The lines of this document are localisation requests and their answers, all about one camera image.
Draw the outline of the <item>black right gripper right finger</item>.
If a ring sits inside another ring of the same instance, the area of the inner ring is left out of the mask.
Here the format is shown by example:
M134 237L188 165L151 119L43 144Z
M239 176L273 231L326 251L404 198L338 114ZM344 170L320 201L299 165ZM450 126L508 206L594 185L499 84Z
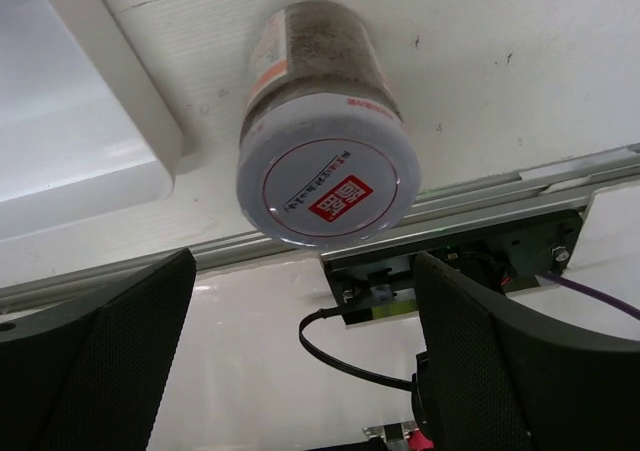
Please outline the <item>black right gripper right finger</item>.
M635 450L639 344L546 316L428 253L411 392L438 450Z

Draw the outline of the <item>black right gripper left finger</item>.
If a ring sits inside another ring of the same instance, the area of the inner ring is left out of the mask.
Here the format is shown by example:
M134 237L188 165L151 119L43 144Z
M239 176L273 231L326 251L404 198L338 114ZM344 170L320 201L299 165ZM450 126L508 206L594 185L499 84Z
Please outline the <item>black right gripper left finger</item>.
M184 249L2 323L2 449L146 449L195 277Z

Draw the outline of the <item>white-lid spice jar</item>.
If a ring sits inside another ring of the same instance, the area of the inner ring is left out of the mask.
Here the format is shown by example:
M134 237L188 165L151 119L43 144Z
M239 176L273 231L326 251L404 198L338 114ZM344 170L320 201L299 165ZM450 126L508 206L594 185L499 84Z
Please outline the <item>white-lid spice jar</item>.
M328 249L406 215L419 160L355 12L327 0L278 10L257 36L247 81L236 194L257 230Z

